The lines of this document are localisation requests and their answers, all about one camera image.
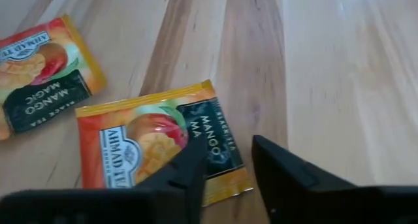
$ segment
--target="tea packet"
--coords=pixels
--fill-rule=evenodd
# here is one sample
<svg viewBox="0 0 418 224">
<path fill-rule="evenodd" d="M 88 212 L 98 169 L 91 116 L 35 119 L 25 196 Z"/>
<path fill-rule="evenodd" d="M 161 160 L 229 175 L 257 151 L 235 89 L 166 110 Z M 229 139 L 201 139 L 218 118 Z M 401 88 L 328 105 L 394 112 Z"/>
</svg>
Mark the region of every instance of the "tea packet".
<svg viewBox="0 0 418 224">
<path fill-rule="evenodd" d="M 252 189 L 240 152 L 209 80 L 76 109 L 85 188 L 130 188 L 204 137 L 204 205 Z"/>
<path fill-rule="evenodd" d="M 68 16 L 0 40 L 0 140 L 37 127 L 105 85 Z"/>
</svg>

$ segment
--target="wood grain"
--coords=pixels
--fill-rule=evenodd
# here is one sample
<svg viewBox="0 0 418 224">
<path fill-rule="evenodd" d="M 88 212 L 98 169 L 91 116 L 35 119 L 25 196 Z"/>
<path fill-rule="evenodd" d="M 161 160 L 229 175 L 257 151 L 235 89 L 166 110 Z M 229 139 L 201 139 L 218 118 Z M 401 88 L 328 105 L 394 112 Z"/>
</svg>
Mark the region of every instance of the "wood grain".
<svg viewBox="0 0 418 224">
<path fill-rule="evenodd" d="M 171 87 L 216 82 L 227 0 L 193 0 Z"/>
<path fill-rule="evenodd" d="M 262 134 L 282 146 L 287 145 L 282 44 L 283 30 L 276 0 L 227 1 L 214 82 L 251 174 L 252 135 Z M 205 210 L 205 221 L 268 223 L 257 189 L 209 207 Z"/>
<path fill-rule="evenodd" d="M 50 0 L 0 0 L 0 11 L 2 11 L 0 39 L 30 27 L 30 24 L 25 25 L 27 15 L 35 13 L 36 16 L 39 12 L 43 12 L 44 6 L 49 2 Z"/>
<path fill-rule="evenodd" d="M 193 0 L 170 0 L 155 44 L 141 95 L 170 88 L 170 80 L 183 44 Z"/>
<path fill-rule="evenodd" d="M 356 184 L 418 182 L 415 0 L 283 0 L 289 149 Z"/>
</svg>

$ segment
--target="ahmad tea packet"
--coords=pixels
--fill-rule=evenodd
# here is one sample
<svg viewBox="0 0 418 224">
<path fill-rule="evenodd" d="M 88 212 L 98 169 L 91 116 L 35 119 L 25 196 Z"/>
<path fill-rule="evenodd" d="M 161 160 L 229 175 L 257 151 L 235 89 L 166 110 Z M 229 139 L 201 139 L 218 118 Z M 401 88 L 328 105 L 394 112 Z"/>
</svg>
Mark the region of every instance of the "ahmad tea packet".
<svg viewBox="0 0 418 224">
<path fill-rule="evenodd" d="M 204 205 L 252 189 L 209 80 L 181 89 L 76 109 L 85 188 L 133 187 L 204 137 Z"/>
<path fill-rule="evenodd" d="M 52 119 L 105 84 L 68 16 L 0 40 L 0 140 Z"/>
</svg>

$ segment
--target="wooden surface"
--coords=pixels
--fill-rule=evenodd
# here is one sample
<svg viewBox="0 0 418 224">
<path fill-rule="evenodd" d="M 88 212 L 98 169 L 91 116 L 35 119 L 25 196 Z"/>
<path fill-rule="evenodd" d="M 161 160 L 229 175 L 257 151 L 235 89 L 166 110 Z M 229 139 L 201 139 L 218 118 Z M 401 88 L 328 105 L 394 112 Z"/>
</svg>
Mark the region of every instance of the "wooden surface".
<svg viewBox="0 0 418 224">
<path fill-rule="evenodd" d="M 24 4 L 11 10 L 13 4 Z M 0 0 L 0 39 L 68 13 L 109 79 L 86 106 L 210 78 L 252 173 L 251 136 L 286 145 L 283 32 L 276 0 Z M 80 187 L 73 110 L 0 142 L 0 194 Z M 267 223 L 258 190 L 204 209 L 203 223 Z"/>
<path fill-rule="evenodd" d="M 416 184 L 415 1 L 0 0 L 0 39 L 68 13 L 109 79 L 78 106 L 210 78 L 251 174 L 261 134 L 359 185 Z M 45 187 L 80 187 L 72 110 L 0 142 L 0 194 Z M 257 189 L 202 220 L 267 223 Z"/>
<path fill-rule="evenodd" d="M 418 184 L 416 0 L 283 0 L 289 149 L 356 184 Z"/>
</svg>

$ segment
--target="black plastic object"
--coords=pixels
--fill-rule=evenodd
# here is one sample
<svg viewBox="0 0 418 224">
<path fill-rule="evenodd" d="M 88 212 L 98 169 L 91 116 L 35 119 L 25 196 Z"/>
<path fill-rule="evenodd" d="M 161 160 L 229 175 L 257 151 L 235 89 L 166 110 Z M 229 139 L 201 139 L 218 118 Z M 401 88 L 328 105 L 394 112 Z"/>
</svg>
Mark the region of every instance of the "black plastic object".
<svg viewBox="0 0 418 224">
<path fill-rule="evenodd" d="M 14 193 L 0 202 L 0 223 L 199 223 L 206 158 L 200 140 L 131 189 Z"/>
<path fill-rule="evenodd" d="M 263 136 L 252 156 L 271 223 L 418 223 L 418 187 L 357 187 Z"/>
</svg>

